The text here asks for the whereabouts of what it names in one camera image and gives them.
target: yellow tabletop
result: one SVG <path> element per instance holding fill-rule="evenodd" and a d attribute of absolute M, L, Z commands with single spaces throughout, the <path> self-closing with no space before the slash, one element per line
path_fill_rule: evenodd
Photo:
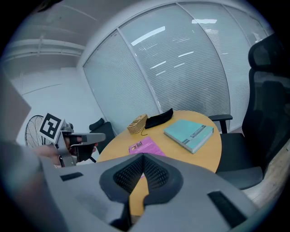
<path fill-rule="evenodd" d="M 194 121 L 207 126 L 213 126 L 213 135 L 195 153 L 191 154 L 177 142 L 166 136 L 163 130 L 178 119 Z M 174 111 L 172 118 L 164 124 L 143 130 L 142 134 L 130 134 L 127 129 L 114 138 L 101 152 L 98 162 L 111 160 L 129 154 L 129 146 L 139 142 L 147 136 L 160 147 L 166 156 L 186 163 L 204 167 L 216 172 L 222 154 L 222 142 L 216 125 L 205 115 L 193 111 Z M 147 180 L 141 178 L 130 195 L 130 212 L 140 216 L 143 213 L 143 199 L 148 195 Z"/>

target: chair backrest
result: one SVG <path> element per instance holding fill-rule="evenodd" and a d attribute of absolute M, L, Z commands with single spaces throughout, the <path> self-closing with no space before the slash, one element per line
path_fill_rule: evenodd
<path fill-rule="evenodd" d="M 105 141 L 98 143 L 97 149 L 98 149 L 99 154 L 115 138 L 115 134 L 114 134 L 114 131 L 112 129 L 112 125 L 109 121 L 105 122 L 100 127 L 92 130 L 90 133 L 104 133 L 106 135 Z"/>
<path fill-rule="evenodd" d="M 275 35 L 249 51 L 250 99 L 242 130 L 253 161 L 263 171 L 290 138 L 290 75 L 284 59 Z"/>

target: person's hand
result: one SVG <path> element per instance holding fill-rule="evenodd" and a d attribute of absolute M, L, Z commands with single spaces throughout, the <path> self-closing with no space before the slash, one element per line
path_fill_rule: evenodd
<path fill-rule="evenodd" d="M 81 142 L 82 138 L 77 137 L 77 141 Z M 69 148 L 70 147 L 69 138 L 64 137 L 64 142 L 65 142 L 65 145 L 66 145 L 68 151 L 71 152 L 71 149 Z M 33 150 L 39 156 L 44 156 L 44 157 L 50 158 L 51 161 L 53 162 L 53 164 L 60 165 L 58 150 L 55 148 L 54 145 L 43 145 L 43 146 L 35 147 Z"/>

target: floor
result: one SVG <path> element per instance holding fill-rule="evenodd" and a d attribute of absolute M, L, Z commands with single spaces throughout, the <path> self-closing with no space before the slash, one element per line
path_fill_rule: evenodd
<path fill-rule="evenodd" d="M 242 129 L 232 131 L 232 133 L 242 133 Z M 278 152 L 275 158 L 270 162 L 264 179 L 258 185 L 243 190 L 247 197 L 254 204 L 261 208 L 269 201 L 279 196 L 284 187 L 285 181 L 290 173 L 290 151 L 286 149 L 290 145 L 290 140 Z M 139 216 L 131 216 L 132 223 L 136 223 Z"/>

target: office chair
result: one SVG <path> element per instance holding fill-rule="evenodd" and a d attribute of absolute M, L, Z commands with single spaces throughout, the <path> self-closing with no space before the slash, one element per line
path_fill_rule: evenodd
<path fill-rule="evenodd" d="M 101 118 L 94 124 L 89 126 L 91 132 L 90 133 L 104 133 L 106 135 L 106 139 L 103 142 L 99 142 L 97 146 L 97 150 L 99 154 L 105 149 L 105 147 L 115 138 L 115 134 L 112 128 L 112 125 L 109 121 L 104 122 Z"/>
<path fill-rule="evenodd" d="M 242 123 L 243 134 L 227 133 L 231 115 L 209 118 L 220 121 L 222 156 L 217 174 L 239 189 L 263 180 L 273 157 L 290 138 L 290 79 L 285 52 L 276 35 L 249 51 L 250 99 Z"/>

